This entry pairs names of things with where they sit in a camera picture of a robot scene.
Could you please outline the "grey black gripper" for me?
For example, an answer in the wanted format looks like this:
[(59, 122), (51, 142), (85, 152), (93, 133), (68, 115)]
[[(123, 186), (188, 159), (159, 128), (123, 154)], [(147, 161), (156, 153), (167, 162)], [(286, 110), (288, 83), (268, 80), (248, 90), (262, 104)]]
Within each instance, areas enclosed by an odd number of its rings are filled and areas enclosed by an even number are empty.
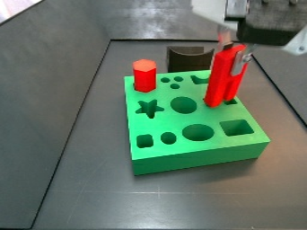
[(193, 13), (219, 24), (219, 50), (232, 48), (231, 29), (250, 43), (235, 55), (232, 75), (251, 61), (255, 44), (282, 47), (296, 56), (307, 53), (307, 0), (191, 1)]

